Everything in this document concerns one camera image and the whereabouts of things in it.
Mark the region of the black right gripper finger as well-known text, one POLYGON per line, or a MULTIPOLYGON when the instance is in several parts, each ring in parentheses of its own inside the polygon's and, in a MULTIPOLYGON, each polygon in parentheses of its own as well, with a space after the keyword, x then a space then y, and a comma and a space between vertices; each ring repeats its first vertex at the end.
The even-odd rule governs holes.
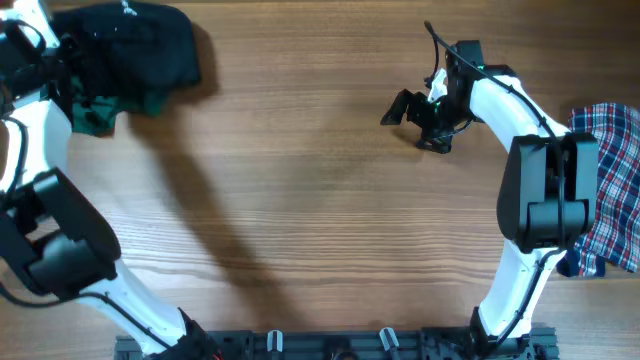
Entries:
POLYGON ((447 154, 452 149, 452 140, 452 136, 438 138, 421 138, 416 142, 416 147, 420 150, 439 154, 447 154))
POLYGON ((393 100, 390 108, 380 120, 382 126, 400 125, 409 105, 413 101, 414 94, 407 89, 401 90, 393 100))

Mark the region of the black garment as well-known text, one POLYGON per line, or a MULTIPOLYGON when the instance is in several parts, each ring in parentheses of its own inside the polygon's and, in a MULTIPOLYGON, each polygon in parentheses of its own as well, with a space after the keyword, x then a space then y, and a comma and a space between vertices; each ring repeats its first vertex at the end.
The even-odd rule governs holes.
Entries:
POLYGON ((169 95, 201 82, 191 20, 168 5, 130 1, 56 12, 52 28, 77 46, 92 95, 159 114, 169 95))

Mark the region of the green cloth bag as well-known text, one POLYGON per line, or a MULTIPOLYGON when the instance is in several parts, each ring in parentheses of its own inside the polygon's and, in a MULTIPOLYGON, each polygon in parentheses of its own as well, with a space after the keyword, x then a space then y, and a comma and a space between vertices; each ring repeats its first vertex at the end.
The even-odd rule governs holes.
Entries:
POLYGON ((79 77, 71 80, 72 131, 94 137, 110 135, 122 112, 158 116, 169 100, 169 92, 146 89, 139 97, 91 95, 79 77))

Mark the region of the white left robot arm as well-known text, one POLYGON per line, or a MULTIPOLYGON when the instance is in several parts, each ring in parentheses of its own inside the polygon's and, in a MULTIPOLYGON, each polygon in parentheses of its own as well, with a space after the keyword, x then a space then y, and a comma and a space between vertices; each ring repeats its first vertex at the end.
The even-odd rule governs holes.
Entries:
POLYGON ((213 359, 215 342, 181 308, 156 297, 121 258, 107 220, 67 175, 73 65, 42 1, 1 4, 1 257, 37 301, 102 313, 144 359, 213 359))

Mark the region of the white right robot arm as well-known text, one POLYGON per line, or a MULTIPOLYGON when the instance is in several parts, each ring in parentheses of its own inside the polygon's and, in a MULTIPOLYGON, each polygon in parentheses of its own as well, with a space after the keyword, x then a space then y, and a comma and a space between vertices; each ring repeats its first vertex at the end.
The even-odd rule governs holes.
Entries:
POLYGON ((519 355, 553 269, 595 222, 597 142, 548 117, 509 66, 486 64, 479 41, 433 41, 445 67, 426 78, 427 93, 400 91, 380 123, 413 123, 417 148, 446 154, 458 133, 482 122, 507 151, 496 205, 504 248, 468 342, 477 357, 519 355))

